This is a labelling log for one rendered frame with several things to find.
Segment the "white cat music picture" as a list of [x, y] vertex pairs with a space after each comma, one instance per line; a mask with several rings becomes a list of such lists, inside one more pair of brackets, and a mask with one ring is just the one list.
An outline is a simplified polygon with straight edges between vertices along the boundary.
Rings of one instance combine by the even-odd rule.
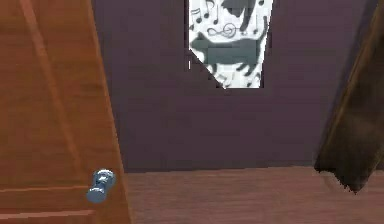
[[260, 88], [274, 0], [187, 0], [188, 49], [226, 88]]

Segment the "silver round door knob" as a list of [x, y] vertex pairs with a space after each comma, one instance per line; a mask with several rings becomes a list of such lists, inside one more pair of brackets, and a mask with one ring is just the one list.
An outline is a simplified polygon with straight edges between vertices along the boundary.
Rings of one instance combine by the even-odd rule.
[[100, 169], [93, 174], [91, 187], [86, 193], [86, 198], [91, 203], [101, 203], [106, 200], [109, 190], [114, 186], [116, 176], [109, 169]]

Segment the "orange wooden room door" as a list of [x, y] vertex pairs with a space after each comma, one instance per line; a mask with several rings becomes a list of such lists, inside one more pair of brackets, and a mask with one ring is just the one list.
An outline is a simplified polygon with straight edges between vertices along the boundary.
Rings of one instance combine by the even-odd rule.
[[0, 224], [133, 224], [91, 0], [0, 0]]

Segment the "dark brown wooden cupboard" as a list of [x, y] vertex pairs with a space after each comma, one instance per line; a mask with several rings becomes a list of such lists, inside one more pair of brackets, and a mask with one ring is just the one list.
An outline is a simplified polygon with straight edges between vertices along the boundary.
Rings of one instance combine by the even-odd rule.
[[384, 0], [368, 0], [314, 169], [357, 193], [384, 161]]

